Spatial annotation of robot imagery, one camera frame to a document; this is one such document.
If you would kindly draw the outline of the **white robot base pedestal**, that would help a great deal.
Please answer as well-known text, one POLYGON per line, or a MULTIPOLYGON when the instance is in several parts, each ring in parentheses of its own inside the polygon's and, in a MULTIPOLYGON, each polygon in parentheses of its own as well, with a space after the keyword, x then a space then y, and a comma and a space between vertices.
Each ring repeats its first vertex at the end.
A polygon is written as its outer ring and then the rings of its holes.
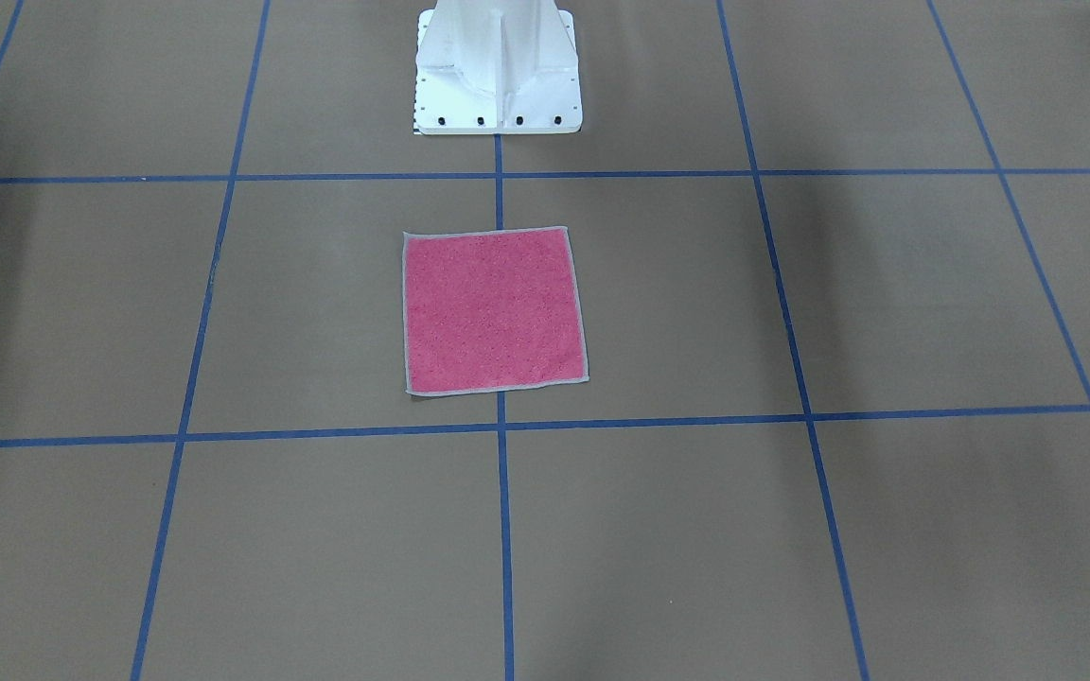
POLYGON ((415 133, 583 127, 576 22, 554 1, 438 1, 416 26, 415 133))

